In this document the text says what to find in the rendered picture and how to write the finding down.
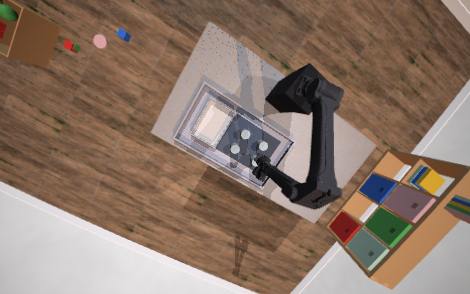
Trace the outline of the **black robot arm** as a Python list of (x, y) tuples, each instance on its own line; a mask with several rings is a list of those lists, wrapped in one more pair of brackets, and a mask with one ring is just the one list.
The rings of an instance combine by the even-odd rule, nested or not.
[(271, 165), (267, 159), (260, 162), (258, 158), (258, 166), (252, 172), (261, 181), (266, 176), (270, 177), (291, 203), (314, 210), (342, 197), (342, 188), (337, 187), (334, 171), (334, 111), (340, 107), (344, 89), (334, 85), (305, 75), (294, 92), (295, 95), (308, 99), (313, 116), (310, 166), (306, 182), (296, 181)]

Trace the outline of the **white cylinder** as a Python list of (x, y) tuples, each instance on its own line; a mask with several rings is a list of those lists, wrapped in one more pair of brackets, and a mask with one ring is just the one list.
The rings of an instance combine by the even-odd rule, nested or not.
[[(261, 141), (263, 141), (263, 140), (259, 140), (259, 141), (257, 142), (257, 147), (258, 147), (260, 150), (265, 151), (265, 150), (268, 148), (268, 144), (267, 144), (265, 141), (263, 141), (263, 142), (261, 142)], [(259, 144), (260, 144), (260, 147), (259, 147)]]
[[(232, 149), (231, 149), (231, 146), (232, 146)], [(239, 145), (237, 143), (232, 143), (231, 146), (230, 146), (230, 149), (233, 154), (237, 154), (240, 151)]]
[(257, 167), (258, 165), (257, 165), (256, 162), (254, 161), (254, 158), (256, 158), (256, 155), (252, 155), (252, 156), (250, 157), (250, 161), (251, 161), (251, 163), (252, 163), (253, 166)]
[[(244, 131), (243, 131), (244, 130)], [(242, 132), (243, 131), (243, 132)], [(242, 135), (241, 135), (242, 132)], [(247, 129), (242, 129), (240, 131), (240, 135), (243, 139), (248, 139), (250, 137), (250, 132)]]

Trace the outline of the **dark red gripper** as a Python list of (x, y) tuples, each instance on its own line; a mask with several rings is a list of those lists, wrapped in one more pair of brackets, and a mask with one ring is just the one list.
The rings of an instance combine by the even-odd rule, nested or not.
[(266, 158), (269, 162), (271, 162), (270, 158), (268, 158), (268, 157), (266, 157), (265, 155), (260, 154), (260, 153), (257, 154), (256, 158), (254, 158), (254, 161), (256, 162), (256, 161), (258, 160), (258, 158), (260, 159), (260, 162), (261, 162), (263, 159), (265, 159), (265, 158)]

